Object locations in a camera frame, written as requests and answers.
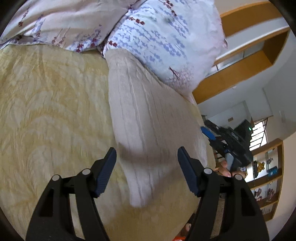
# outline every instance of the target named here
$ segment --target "mattress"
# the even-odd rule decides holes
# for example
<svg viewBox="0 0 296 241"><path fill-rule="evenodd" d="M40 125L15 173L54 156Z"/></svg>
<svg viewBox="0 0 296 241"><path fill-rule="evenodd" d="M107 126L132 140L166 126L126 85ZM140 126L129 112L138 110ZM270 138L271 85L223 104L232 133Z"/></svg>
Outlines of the mattress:
<svg viewBox="0 0 296 241"><path fill-rule="evenodd" d="M109 70L97 51L78 54L48 45L7 46L0 65L0 207L25 238L50 178L76 175L115 147ZM191 108L202 124L197 106ZM214 168L209 145L207 156ZM75 232L83 238L75 197L70 199ZM132 207L119 163L95 202L110 240L121 241L171 241L198 205L184 182L174 182L147 206Z"/></svg>

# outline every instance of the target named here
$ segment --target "floral pillow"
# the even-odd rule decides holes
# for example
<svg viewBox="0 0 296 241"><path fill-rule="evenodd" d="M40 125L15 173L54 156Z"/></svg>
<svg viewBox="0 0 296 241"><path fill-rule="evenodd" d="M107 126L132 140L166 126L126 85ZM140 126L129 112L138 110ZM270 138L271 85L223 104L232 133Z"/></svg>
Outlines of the floral pillow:
<svg viewBox="0 0 296 241"><path fill-rule="evenodd" d="M129 9L111 32L103 54L125 48L157 77L190 100L222 47L214 0L147 0Z"/></svg>
<svg viewBox="0 0 296 241"><path fill-rule="evenodd" d="M0 38L8 44L45 43L81 52L98 46L136 0L28 0Z"/></svg>

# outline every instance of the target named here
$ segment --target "pillow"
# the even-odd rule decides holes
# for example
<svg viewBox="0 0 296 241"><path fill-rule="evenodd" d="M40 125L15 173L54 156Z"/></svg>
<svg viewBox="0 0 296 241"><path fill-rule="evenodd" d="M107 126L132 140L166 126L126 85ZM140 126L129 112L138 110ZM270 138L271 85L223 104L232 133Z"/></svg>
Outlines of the pillow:
<svg viewBox="0 0 296 241"><path fill-rule="evenodd" d="M176 180L185 182L178 148L207 165L206 142L188 105L127 50L106 52L109 105L130 204L142 207Z"/></svg>
<svg viewBox="0 0 296 241"><path fill-rule="evenodd" d="M103 54L125 48L188 99L225 45L214 0L148 0L129 9Z"/></svg>
<svg viewBox="0 0 296 241"><path fill-rule="evenodd" d="M81 52L98 46L136 0L29 0L0 38L8 44L47 43Z"/></svg>

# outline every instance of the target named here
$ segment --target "blue gripper pad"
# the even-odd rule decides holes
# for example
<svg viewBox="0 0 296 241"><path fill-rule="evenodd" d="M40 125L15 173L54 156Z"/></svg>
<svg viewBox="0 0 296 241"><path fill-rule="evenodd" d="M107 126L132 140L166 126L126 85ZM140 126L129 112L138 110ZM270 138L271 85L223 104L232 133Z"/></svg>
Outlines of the blue gripper pad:
<svg viewBox="0 0 296 241"><path fill-rule="evenodd" d="M103 162L103 166L96 179L97 186L95 192L98 196L104 193L109 182L111 173L116 163L116 150L114 148L110 148L104 159L100 161Z"/></svg>
<svg viewBox="0 0 296 241"><path fill-rule="evenodd" d="M204 135L206 135L210 140L212 140L212 141L216 140L215 135L208 128L206 128L205 126L202 126L202 127L200 127L200 129L201 129L202 133Z"/></svg>
<svg viewBox="0 0 296 241"><path fill-rule="evenodd" d="M189 190L197 196L199 193L197 186L198 177L190 163L190 158L191 157L188 155L184 147L178 149L178 162L183 171Z"/></svg>

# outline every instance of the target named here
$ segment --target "human hand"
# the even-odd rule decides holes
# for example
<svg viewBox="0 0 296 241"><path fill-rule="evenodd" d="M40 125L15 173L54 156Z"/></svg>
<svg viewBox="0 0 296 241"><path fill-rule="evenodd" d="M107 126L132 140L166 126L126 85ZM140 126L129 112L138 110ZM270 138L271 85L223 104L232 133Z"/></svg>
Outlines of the human hand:
<svg viewBox="0 0 296 241"><path fill-rule="evenodd" d="M220 164L220 166L215 168L214 171L219 172L222 176L232 177L235 174L240 174L240 175L242 175L243 178L246 177L245 173L241 172L241 171L236 171L236 172L230 173L230 171L227 169L227 161L226 160L220 162L219 164Z"/></svg>

